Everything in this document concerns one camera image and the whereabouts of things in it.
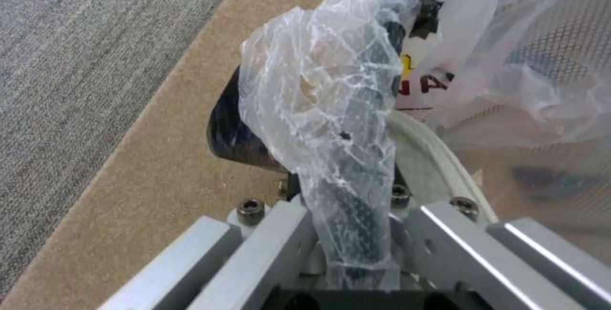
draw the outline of yellow label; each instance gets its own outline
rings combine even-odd
[[[404,54],[401,56],[401,60],[403,61],[403,75],[401,75],[401,79],[408,79],[408,75],[414,70],[412,67],[412,58]]]

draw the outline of floor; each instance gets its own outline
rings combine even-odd
[[[0,0],[0,299],[221,0]]]

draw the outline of white plastic bag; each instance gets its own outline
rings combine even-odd
[[[428,123],[452,149],[611,133],[605,0],[505,0]]]
[[[501,219],[611,264],[611,1],[500,0],[427,124]]]

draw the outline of black object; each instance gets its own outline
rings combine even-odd
[[[238,101],[240,67],[233,72],[208,120],[207,140],[212,153],[226,160],[251,166],[285,171],[271,155],[261,139],[240,118]]]
[[[274,289],[262,310],[490,310],[476,293]]]

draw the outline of carpet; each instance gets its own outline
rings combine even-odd
[[[0,0],[0,299],[220,0]]]

